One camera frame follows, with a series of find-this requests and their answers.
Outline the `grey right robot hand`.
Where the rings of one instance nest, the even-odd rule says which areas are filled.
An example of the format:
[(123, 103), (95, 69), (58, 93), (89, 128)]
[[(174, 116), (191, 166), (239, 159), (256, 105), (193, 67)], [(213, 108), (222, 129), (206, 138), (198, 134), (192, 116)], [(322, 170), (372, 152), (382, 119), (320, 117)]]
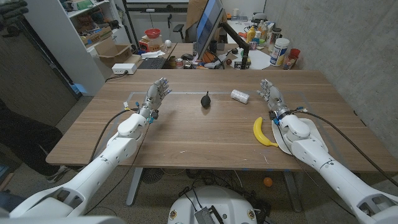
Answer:
[(267, 103), (271, 111), (271, 119), (281, 120), (284, 116), (290, 115), (290, 109), (286, 105), (280, 90), (269, 80), (261, 80), (261, 89), (257, 94)]

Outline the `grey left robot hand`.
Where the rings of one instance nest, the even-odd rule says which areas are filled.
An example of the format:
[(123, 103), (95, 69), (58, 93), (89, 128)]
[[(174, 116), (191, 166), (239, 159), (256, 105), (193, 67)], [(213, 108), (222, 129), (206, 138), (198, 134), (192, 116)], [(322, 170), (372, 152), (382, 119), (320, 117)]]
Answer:
[(166, 78), (156, 80), (149, 87), (138, 113), (145, 118), (149, 118), (153, 112), (156, 112), (160, 108), (162, 100), (170, 92), (171, 89), (169, 89), (169, 81)]

